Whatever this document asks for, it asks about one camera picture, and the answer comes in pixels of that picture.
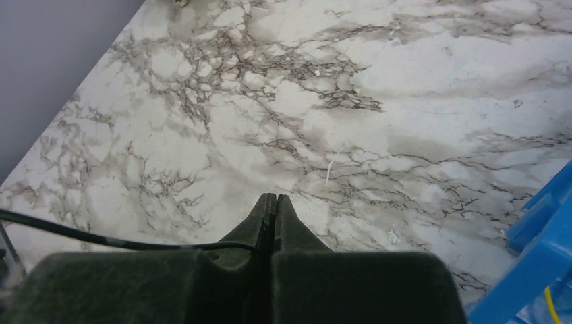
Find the blue plastic container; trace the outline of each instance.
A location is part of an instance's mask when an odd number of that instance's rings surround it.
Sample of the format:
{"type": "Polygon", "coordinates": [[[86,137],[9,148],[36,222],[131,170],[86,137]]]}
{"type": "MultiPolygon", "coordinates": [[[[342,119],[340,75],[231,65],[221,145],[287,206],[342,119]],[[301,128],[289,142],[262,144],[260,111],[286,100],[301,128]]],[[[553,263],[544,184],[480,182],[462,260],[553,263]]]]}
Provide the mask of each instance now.
{"type": "Polygon", "coordinates": [[[572,161],[532,197],[507,231],[515,264],[468,309],[472,324],[554,323],[543,291],[550,286],[562,323],[572,323],[572,161]]]}

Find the black wire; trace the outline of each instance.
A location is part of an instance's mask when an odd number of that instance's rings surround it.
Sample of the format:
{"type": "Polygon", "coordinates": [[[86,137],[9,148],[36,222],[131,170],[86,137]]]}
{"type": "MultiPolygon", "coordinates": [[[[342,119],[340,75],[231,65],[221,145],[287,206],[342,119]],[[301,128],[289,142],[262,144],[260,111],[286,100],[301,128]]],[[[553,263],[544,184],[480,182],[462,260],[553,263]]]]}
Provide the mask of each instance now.
{"type": "Polygon", "coordinates": [[[0,220],[10,221],[12,223],[33,227],[37,230],[42,230],[50,232],[53,234],[65,236],[68,238],[74,238],[76,240],[99,244],[103,246],[111,246],[113,248],[125,248],[128,250],[179,250],[183,248],[196,248],[200,250],[218,250],[222,248],[242,248],[244,250],[249,250],[252,252],[261,252],[258,248],[244,244],[241,242],[217,242],[217,243],[207,243],[207,244],[193,244],[193,245],[166,245],[166,244],[153,244],[153,243],[141,243],[127,240],[120,240],[118,238],[110,238],[108,236],[102,236],[97,234],[92,234],[89,232],[80,231],[78,229],[65,227],[50,221],[45,221],[43,219],[22,215],[19,213],[14,213],[13,211],[6,211],[0,209],[0,220]]]}

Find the gray background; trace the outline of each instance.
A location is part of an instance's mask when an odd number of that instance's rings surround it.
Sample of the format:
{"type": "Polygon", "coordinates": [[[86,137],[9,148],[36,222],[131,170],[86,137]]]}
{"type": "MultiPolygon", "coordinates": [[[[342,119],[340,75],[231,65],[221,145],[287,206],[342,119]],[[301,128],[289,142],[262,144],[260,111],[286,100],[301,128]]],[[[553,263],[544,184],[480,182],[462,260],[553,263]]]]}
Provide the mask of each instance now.
{"type": "Polygon", "coordinates": [[[0,184],[143,1],[0,1],[0,184]]]}

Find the white marble table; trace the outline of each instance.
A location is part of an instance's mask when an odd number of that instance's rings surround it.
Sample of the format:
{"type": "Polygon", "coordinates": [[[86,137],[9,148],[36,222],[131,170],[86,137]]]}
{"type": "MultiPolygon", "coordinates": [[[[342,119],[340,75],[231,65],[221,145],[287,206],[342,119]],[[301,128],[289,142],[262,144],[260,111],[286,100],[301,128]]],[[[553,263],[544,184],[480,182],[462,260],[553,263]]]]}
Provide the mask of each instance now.
{"type": "MultiPolygon", "coordinates": [[[[572,154],[571,8],[149,0],[0,206],[195,243],[218,240],[263,192],[285,193],[331,248],[432,252],[474,300],[513,260],[503,234],[518,209],[572,154]]],[[[29,269],[106,250],[7,230],[29,269]]]]}

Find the scratch on surface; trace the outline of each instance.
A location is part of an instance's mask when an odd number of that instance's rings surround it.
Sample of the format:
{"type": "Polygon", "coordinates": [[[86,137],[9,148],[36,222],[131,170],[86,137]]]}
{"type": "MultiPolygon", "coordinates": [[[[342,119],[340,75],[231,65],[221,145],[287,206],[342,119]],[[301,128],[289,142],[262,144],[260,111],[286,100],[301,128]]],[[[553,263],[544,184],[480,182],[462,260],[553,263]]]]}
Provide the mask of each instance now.
{"type": "Polygon", "coordinates": [[[328,164],[328,173],[326,174],[326,187],[328,186],[328,181],[330,181],[330,170],[332,169],[332,164],[334,164],[334,160],[338,156],[338,154],[343,150],[343,146],[339,149],[339,151],[334,155],[330,164],[328,164]]]}

